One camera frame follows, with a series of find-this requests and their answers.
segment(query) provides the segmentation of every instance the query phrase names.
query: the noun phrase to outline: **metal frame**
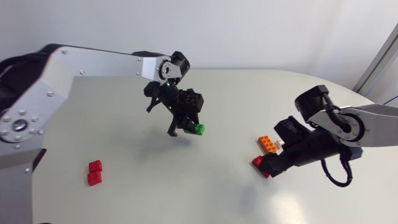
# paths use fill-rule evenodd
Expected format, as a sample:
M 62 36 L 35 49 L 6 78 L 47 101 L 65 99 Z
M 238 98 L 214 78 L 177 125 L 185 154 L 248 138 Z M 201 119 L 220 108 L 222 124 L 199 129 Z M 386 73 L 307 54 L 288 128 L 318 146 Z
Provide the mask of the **metal frame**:
M 379 53 L 354 86 L 353 91 L 368 96 L 376 83 L 385 74 L 398 56 L 398 24 L 387 38 Z

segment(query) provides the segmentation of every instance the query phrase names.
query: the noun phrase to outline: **cable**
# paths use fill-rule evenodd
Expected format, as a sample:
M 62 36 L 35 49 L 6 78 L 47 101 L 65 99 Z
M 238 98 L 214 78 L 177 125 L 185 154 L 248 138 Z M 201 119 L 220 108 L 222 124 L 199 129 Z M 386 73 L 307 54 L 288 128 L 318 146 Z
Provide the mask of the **cable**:
M 347 187 L 349 186 L 349 184 L 351 183 L 351 181 L 353 180 L 353 173 L 351 171 L 351 167 L 349 166 L 349 162 L 348 161 L 341 161 L 341 165 L 343 165 L 344 170 L 347 173 L 347 182 L 342 183 L 342 182 L 338 182 L 337 180 L 335 180 L 329 173 L 328 168 L 326 166 L 326 161 L 325 159 L 321 159 L 321 165 L 322 165 L 322 169 L 325 172 L 326 176 L 329 178 L 329 180 L 334 183 L 336 186 L 339 187 Z
M 327 94 L 324 94 L 323 98 L 326 101 L 325 111 L 326 111 L 327 115 L 329 116 L 330 120 L 335 125 L 339 126 L 344 132 L 349 133 L 351 131 L 351 126 L 340 121 L 337 118 L 335 112 L 333 112 L 333 110 L 335 110 L 335 109 L 340 110 L 340 108 L 338 106 L 333 105 L 333 103 L 331 102 L 331 100 Z
M 390 103 L 391 101 L 393 101 L 393 100 L 396 99 L 396 98 L 398 98 L 398 96 L 396 96 L 396 97 L 394 97 L 393 99 L 391 99 L 391 100 L 389 100 L 389 101 L 383 103 L 383 105 L 386 105 L 386 104 Z

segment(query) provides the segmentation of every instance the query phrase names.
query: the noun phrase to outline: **white wall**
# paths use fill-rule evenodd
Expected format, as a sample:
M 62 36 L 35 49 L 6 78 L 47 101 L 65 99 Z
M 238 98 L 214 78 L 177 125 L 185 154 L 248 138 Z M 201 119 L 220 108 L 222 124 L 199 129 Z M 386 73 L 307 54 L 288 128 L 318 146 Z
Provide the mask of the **white wall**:
M 352 88 L 398 21 L 395 0 L 0 1 L 0 60 L 55 42 L 182 51 L 193 68 L 271 68 Z

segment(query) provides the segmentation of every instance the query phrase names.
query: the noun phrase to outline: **lego brick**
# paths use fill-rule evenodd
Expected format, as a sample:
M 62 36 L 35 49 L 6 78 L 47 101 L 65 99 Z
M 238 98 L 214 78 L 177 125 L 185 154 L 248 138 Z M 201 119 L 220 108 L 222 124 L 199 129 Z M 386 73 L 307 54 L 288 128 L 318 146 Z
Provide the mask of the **lego brick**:
M 285 142 L 281 139 L 276 140 L 275 145 L 277 149 L 280 149 L 283 145 L 285 144 Z
M 89 172 L 94 172 L 94 171 L 102 171 L 102 162 L 97 160 L 94 162 L 91 162 L 88 164 L 88 171 Z
M 277 148 L 268 136 L 259 137 L 259 143 L 266 154 L 276 153 Z
M 262 156 L 257 156 L 256 158 L 254 158 L 253 159 L 253 161 L 251 162 L 257 169 L 259 168 L 259 166 L 260 166 L 260 163 L 261 163 L 261 161 L 262 161 Z M 268 178 L 269 176 L 271 176 L 270 174 L 267 174 L 267 173 L 265 173 L 265 172 L 261 172 L 263 175 L 264 175 L 264 177 L 266 177 L 266 178 Z
M 102 176 L 100 171 L 94 171 L 92 173 L 87 174 L 87 182 L 88 185 L 94 186 L 102 182 Z
M 203 135 L 203 133 L 205 132 L 205 125 L 204 124 L 195 124 L 195 130 L 197 131 L 197 133 L 196 133 L 197 135 L 200 135 L 200 136 Z

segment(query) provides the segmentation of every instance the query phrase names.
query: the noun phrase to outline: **silver arm link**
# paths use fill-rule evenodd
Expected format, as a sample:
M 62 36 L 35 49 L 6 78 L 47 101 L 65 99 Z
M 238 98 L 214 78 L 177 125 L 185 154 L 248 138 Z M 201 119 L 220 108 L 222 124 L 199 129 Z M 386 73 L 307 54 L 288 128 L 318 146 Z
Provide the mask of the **silver arm link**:
M 75 76 L 133 76 L 163 84 L 182 74 L 169 56 L 60 47 L 50 55 L 40 78 L 1 116 L 0 138 L 17 143 L 43 132 L 47 120 L 68 98 Z
M 398 108 L 385 105 L 345 107 L 337 114 L 338 119 L 350 125 L 345 133 L 334 124 L 325 110 L 309 120 L 340 137 L 341 143 L 351 147 L 381 147 L 398 145 Z

